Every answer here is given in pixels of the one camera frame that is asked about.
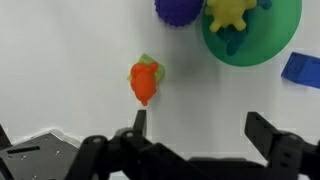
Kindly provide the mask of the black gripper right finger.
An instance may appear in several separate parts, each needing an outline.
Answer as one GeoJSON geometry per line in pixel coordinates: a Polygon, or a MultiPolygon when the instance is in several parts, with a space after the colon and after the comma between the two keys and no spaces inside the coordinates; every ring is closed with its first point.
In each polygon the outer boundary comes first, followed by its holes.
{"type": "Polygon", "coordinates": [[[266,159],[270,160],[277,144],[302,145],[304,141],[298,135],[278,130],[257,112],[248,112],[245,123],[245,135],[266,159]]]}

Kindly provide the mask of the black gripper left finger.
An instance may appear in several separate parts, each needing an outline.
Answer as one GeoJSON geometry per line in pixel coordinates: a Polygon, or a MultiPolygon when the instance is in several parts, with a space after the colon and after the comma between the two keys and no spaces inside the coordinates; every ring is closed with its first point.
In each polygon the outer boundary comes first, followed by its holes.
{"type": "Polygon", "coordinates": [[[117,137],[145,137],[147,132],[147,112],[145,110],[138,110],[132,127],[121,128],[117,130],[115,135],[117,137]]]}

